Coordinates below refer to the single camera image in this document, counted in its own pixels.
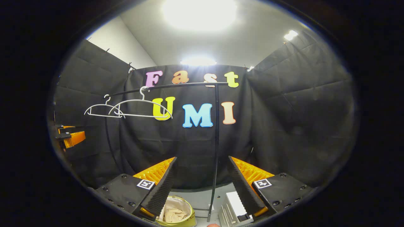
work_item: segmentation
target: white plastic hanger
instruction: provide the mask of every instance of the white plastic hanger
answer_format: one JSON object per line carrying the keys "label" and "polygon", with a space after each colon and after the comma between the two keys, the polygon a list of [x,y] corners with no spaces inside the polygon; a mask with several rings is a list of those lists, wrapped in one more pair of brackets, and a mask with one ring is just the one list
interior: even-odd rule
{"label": "white plastic hanger", "polygon": [[90,106],[88,109],[86,109],[86,111],[84,111],[84,115],[86,115],[87,111],[90,110],[90,112],[87,113],[88,115],[100,116],[100,117],[109,117],[109,118],[121,118],[122,116],[109,116],[109,114],[108,115],[99,115],[99,114],[91,113],[91,108],[93,108],[94,106],[103,105],[103,106],[109,106],[109,107],[115,108],[115,107],[107,104],[109,100],[111,100],[111,97],[109,97],[109,99],[105,102],[105,104],[96,104],[96,105]]}
{"label": "white plastic hanger", "polygon": [[[131,100],[122,101],[122,102],[116,104],[115,106],[113,106],[113,107],[111,108],[111,110],[109,111],[108,114],[110,114],[111,111],[115,108],[115,109],[117,109],[120,113],[119,113],[119,112],[118,112],[118,113],[117,113],[117,112],[114,112],[114,113],[115,113],[116,115],[119,115],[119,116],[135,116],[135,117],[147,117],[147,118],[166,118],[167,116],[165,116],[165,114],[166,114],[166,111],[167,111],[167,113],[170,114],[170,117],[171,117],[171,119],[172,119],[172,118],[173,118],[173,115],[172,115],[172,114],[168,111],[168,109],[166,109],[164,106],[162,106],[162,105],[160,105],[160,104],[158,104],[158,103],[152,102],[152,101],[145,100],[145,95],[144,95],[143,92],[142,92],[142,90],[145,89],[145,88],[148,88],[148,87],[147,87],[147,86],[143,86],[143,87],[141,87],[140,90],[139,90],[140,94],[142,94],[142,97],[143,97],[142,99],[131,99]],[[152,103],[152,104],[159,105],[160,107],[163,108],[163,116],[150,116],[150,115],[137,115],[137,114],[122,113],[122,111],[120,110],[121,104],[127,103],[127,102],[133,102],[133,101],[147,102],[147,103]]]}

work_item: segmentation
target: clothing rack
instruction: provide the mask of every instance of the clothing rack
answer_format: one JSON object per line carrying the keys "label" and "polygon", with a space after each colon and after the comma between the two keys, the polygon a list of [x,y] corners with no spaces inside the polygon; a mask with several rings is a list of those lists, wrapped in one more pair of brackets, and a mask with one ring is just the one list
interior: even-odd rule
{"label": "clothing rack", "polygon": [[[213,200],[215,198],[216,177],[217,177],[217,162],[218,162],[217,152],[219,150],[219,86],[220,85],[228,85],[228,84],[229,83],[227,83],[227,82],[214,82],[214,83],[200,82],[200,83],[160,85],[160,86],[153,86],[153,87],[148,87],[148,88],[144,89],[144,90],[154,90],[154,89],[162,89],[162,88],[215,85],[215,106],[216,106],[216,109],[215,109],[215,160],[214,160],[214,163],[213,163],[214,171],[213,171],[212,196],[210,198],[210,206],[209,206],[208,216],[205,217],[205,218],[208,219],[207,222],[210,222],[210,215],[212,213]],[[118,92],[118,93],[115,93],[115,94],[106,95],[105,98],[107,98],[108,96],[123,95],[123,94],[128,94],[128,93],[133,93],[133,92],[139,92],[139,91],[140,91],[140,88],[135,89],[135,90]],[[111,145],[110,145],[110,142],[109,142],[109,135],[108,135],[106,118],[105,118],[105,130],[106,130],[106,133],[107,133],[109,148],[110,148],[111,154],[112,154],[112,149],[111,149]]]}

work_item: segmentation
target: metal rod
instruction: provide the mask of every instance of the metal rod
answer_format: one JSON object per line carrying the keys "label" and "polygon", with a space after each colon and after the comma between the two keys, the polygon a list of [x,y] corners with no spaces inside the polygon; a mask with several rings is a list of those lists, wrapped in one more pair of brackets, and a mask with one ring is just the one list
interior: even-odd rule
{"label": "metal rod", "polygon": [[210,215],[212,213],[213,200],[215,198],[216,189],[216,176],[217,176],[217,151],[219,150],[219,86],[215,86],[215,99],[216,99],[216,111],[215,111],[215,170],[213,172],[213,185],[212,185],[212,197],[210,199],[210,206],[208,212],[208,220],[210,222]]}
{"label": "metal rod", "polygon": [[[187,87],[187,86],[206,86],[206,85],[229,85],[227,82],[215,82],[215,83],[185,83],[185,84],[169,84],[169,85],[160,85],[160,86],[153,86],[149,88],[145,88],[144,90],[154,90],[154,89],[161,89],[161,88],[175,88],[175,87]],[[138,92],[140,91],[139,89],[135,90],[129,90],[129,91],[124,91],[124,92],[119,92],[115,94],[111,94],[109,96],[115,96],[115,95],[123,95],[127,93],[133,93],[133,92]]]}

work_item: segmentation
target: bright light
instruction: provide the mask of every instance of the bright light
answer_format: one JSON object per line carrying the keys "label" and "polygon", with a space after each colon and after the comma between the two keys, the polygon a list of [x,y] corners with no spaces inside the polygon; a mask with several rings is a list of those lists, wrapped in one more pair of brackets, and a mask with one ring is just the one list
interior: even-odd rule
{"label": "bright light", "polygon": [[233,0],[166,0],[165,19],[173,26],[195,31],[217,31],[236,18]]}
{"label": "bright light", "polygon": [[284,36],[284,38],[291,41],[295,36],[297,36],[297,32],[290,30],[289,33]]}
{"label": "bright light", "polygon": [[187,60],[180,61],[183,65],[216,65],[216,61],[207,57],[191,57]]}

